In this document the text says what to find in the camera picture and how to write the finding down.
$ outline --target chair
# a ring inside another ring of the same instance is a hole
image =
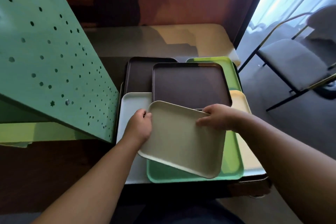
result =
[[[316,14],[316,16],[324,14],[323,10],[329,8],[330,7],[326,6],[314,13],[299,14],[280,22],[239,68],[238,72],[240,72],[256,54],[264,62],[262,66],[264,67],[265,65],[268,65],[273,72],[276,73],[291,88],[290,92],[295,93],[289,98],[271,106],[266,111],[277,108],[292,99],[305,94],[309,90],[330,83],[336,79],[336,73],[330,75],[328,72],[328,70],[332,69],[336,63],[327,67],[327,65],[318,56],[294,40],[308,26],[310,26],[311,21],[316,21],[310,20],[310,18],[314,18],[314,14]],[[310,15],[307,20],[307,25],[291,39],[282,39],[262,48],[262,45],[279,26],[288,21],[306,15]]]

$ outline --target chair seat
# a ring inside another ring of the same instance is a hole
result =
[[[258,51],[297,90],[328,76],[326,64],[299,42],[282,39]]]

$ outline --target chair backrest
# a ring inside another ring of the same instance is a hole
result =
[[[307,20],[307,25],[326,35],[336,35],[336,5],[318,9]]]

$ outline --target floor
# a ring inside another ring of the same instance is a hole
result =
[[[265,30],[244,35],[237,49],[242,62],[247,59],[268,32],[269,30]],[[290,38],[295,32],[296,30],[284,25],[266,44]],[[329,62],[332,57],[322,57],[322,59]],[[311,91],[281,107],[265,112],[267,107],[290,96],[288,92],[290,89],[271,69],[267,66],[262,67],[262,64],[263,62],[255,56],[240,73],[243,90],[252,113],[336,159],[336,141],[334,140],[336,127],[333,125],[336,116],[336,100],[323,99]],[[272,188],[269,195],[259,199],[235,197],[219,201],[246,224],[301,223],[275,188]],[[142,205],[119,208],[112,223],[132,223],[142,208]],[[0,216],[0,224],[29,223],[38,215],[39,213],[3,215]]]

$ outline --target person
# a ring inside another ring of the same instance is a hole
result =
[[[335,160],[252,114],[220,104],[205,107],[203,111],[210,115],[197,120],[196,125],[239,133],[302,222],[336,221]],[[115,147],[33,223],[109,223],[132,162],[151,134],[151,117],[152,114],[144,109],[138,110],[128,121],[123,138]],[[210,207],[197,206],[194,211],[184,213],[180,209],[173,218],[149,222],[243,223],[224,208]]]

